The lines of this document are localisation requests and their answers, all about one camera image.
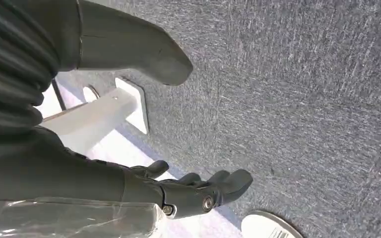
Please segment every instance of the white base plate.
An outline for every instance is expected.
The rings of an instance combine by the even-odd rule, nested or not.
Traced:
[[[126,121],[135,126],[142,133],[148,134],[148,118],[144,90],[127,80],[116,78],[115,81],[117,88],[125,90],[125,92],[131,94],[136,99],[137,108],[126,118]]]
[[[244,238],[303,238],[281,218],[264,211],[255,211],[242,221]]]

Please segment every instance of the carpeted floor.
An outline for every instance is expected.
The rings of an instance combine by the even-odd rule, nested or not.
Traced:
[[[115,76],[141,85],[150,134],[120,130],[183,172],[251,171],[230,206],[240,218],[264,209],[307,238],[381,237],[381,0],[94,1],[162,26],[195,65],[180,87],[132,70],[60,75],[102,93]]]

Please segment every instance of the black mechanical finger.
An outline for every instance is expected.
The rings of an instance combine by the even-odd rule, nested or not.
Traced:
[[[225,170],[221,170],[221,171],[218,171],[216,172],[209,180],[208,182],[211,182],[211,183],[219,183],[219,182],[223,182],[224,180],[226,180],[228,178],[228,176],[230,176],[230,173],[228,171],[225,171]]]
[[[201,177],[198,174],[189,173],[183,176],[181,179],[179,179],[178,182],[186,186],[192,186],[201,183],[202,181]]]
[[[251,173],[246,170],[237,170],[219,184],[223,196],[223,204],[233,202],[241,197],[252,184],[253,178]]]
[[[130,170],[137,176],[150,178],[150,179],[156,179],[160,177],[168,169],[169,169],[169,164],[167,164],[167,162],[162,160],[156,161],[148,167],[135,166],[130,168]]]

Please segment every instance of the clear plastic wrap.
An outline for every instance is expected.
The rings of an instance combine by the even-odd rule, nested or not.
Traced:
[[[166,216],[156,204],[67,198],[0,201],[0,237],[160,238]]]

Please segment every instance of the robotic hand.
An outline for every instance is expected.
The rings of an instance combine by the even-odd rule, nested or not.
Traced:
[[[241,197],[245,170],[154,180],[169,166],[91,161],[39,127],[33,106],[58,71],[135,68],[180,85],[193,70],[161,28],[85,0],[0,0],[0,201],[62,197],[158,204],[171,218],[209,212]]]
[[[133,173],[143,186],[150,184],[161,189],[163,194],[161,207],[170,218],[204,214],[212,208],[233,202],[246,192],[253,181],[250,173],[245,170],[237,170],[232,174],[219,171],[208,181],[202,181],[195,173],[187,174],[179,180],[153,180],[168,168],[166,162],[157,161],[149,167],[129,168],[129,172]]]

